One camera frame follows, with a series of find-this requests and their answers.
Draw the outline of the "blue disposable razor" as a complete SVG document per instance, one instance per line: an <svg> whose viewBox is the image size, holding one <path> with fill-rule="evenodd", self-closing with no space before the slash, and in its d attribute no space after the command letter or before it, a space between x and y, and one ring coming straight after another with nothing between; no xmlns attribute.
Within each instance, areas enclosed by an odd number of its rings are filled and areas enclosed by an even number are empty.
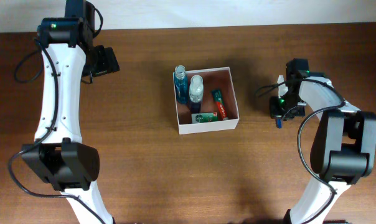
<svg viewBox="0 0 376 224"><path fill-rule="evenodd" d="M281 129L283 127L283 122L281 119L276 119L276 127Z"/></svg>

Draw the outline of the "green toothpaste tube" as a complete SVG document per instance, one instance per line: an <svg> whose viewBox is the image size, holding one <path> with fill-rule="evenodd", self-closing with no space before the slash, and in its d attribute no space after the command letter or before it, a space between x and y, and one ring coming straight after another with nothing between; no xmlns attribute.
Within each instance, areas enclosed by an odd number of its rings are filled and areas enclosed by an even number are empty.
<svg viewBox="0 0 376 224"><path fill-rule="evenodd" d="M229 117L227 116L227 110L224 105L222 92L220 89L212 90L211 91L212 97L215 101L215 104L218 109L219 117L222 121L228 120Z"/></svg>

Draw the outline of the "white cardboard box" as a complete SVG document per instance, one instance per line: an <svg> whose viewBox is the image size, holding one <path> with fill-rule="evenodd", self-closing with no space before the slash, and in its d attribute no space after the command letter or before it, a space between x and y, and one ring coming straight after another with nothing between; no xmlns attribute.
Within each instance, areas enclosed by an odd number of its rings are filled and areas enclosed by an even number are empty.
<svg viewBox="0 0 376 224"><path fill-rule="evenodd" d="M200 75L203 78L204 95L202 106L199 113L217 112L218 121L209 123L192 124L191 112L189 106L189 86L190 80L194 75ZM187 103L180 104L176 100L176 91L174 87L177 125L180 134L204 133L210 131L221 131L236 128L239 121L238 105L233 87L231 71L228 67L211 68L204 70L186 70L188 81ZM223 96L224 105L227 110L228 120L222 121L219 117L218 109L212 97L211 91L220 89Z"/></svg>

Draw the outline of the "green white soap box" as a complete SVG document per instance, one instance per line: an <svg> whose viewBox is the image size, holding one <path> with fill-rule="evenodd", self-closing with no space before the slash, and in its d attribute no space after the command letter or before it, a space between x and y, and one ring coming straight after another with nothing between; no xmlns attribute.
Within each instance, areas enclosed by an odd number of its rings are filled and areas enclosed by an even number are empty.
<svg viewBox="0 0 376 224"><path fill-rule="evenodd" d="M214 121L218 121L218 114L217 112L192 113L191 120L192 120L192 124L214 122Z"/></svg>

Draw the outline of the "blue mouthwash bottle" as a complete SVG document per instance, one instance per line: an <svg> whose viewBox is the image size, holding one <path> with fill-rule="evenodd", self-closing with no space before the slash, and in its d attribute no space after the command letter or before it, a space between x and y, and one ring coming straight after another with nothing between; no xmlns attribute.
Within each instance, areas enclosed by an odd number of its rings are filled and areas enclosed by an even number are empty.
<svg viewBox="0 0 376 224"><path fill-rule="evenodd" d="M174 70L174 87L176 91L176 100L185 105L187 103L188 81L186 70L183 65L178 65Z"/></svg>

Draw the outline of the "clear hand sanitizer bottle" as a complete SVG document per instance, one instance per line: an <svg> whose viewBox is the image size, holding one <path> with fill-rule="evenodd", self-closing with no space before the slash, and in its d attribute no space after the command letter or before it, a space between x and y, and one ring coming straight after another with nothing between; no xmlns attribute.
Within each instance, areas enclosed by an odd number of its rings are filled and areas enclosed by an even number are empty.
<svg viewBox="0 0 376 224"><path fill-rule="evenodd" d="M191 113L199 113L204 95L203 78L200 75L194 75L190 80L189 86L189 106Z"/></svg>

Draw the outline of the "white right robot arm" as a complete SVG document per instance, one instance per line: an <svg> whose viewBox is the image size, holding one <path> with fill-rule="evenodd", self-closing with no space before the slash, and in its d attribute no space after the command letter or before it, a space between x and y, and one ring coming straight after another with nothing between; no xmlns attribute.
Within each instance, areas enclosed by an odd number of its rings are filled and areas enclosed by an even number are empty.
<svg viewBox="0 0 376 224"><path fill-rule="evenodd" d="M337 199L374 168L376 114L350 104L306 59L286 64L286 74L270 86L270 116L282 122L302 116L297 135L299 158L311 179L283 223L324 223Z"/></svg>

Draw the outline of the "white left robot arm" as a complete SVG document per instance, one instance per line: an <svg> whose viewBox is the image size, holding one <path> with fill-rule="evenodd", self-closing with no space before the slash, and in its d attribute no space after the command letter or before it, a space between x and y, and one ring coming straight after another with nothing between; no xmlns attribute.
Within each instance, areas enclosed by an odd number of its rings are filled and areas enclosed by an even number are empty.
<svg viewBox="0 0 376 224"><path fill-rule="evenodd" d="M95 46L99 10L88 1L67 1L63 17L48 17L37 28L35 43L43 58L44 91L33 144L13 158L22 160L65 198L80 223L114 223L98 189L100 157L82 143L80 85L89 78L119 71L112 48Z"/></svg>

